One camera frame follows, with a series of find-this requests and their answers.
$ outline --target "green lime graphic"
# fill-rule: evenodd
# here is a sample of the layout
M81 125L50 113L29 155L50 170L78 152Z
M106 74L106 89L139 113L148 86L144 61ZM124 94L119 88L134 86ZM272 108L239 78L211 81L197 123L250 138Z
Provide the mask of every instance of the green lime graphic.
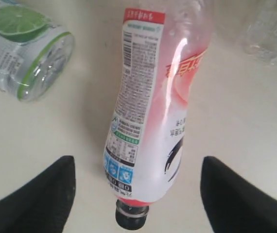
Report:
M0 36L13 42L37 38L46 31L48 22L44 15L22 6L0 8Z

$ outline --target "lime water bottle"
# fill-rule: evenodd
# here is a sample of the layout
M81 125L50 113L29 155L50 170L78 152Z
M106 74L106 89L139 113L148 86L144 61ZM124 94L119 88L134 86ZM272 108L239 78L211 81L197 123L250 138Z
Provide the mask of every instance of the lime water bottle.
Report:
M20 101L42 96L70 58L73 35L47 16L0 0L0 90Z

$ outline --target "red label band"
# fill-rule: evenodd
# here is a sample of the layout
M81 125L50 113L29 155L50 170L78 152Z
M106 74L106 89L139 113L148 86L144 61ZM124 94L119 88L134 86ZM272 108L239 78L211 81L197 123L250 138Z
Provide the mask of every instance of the red label band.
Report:
M127 8L124 11L123 22L128 20L138 20L150 23L164 24L165 14L154 11Z

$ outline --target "plastic bottle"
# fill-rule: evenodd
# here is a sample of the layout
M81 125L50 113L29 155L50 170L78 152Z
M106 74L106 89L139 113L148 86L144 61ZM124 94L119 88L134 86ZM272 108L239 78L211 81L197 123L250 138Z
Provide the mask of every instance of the plastic bottle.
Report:
M127 8L123 75L104 149L116 221L141 228L181 162L191 81L212 34L211 0L149 1Z
M0 0L0 90L20 101L53 84L74 47L71 33L13 0Z

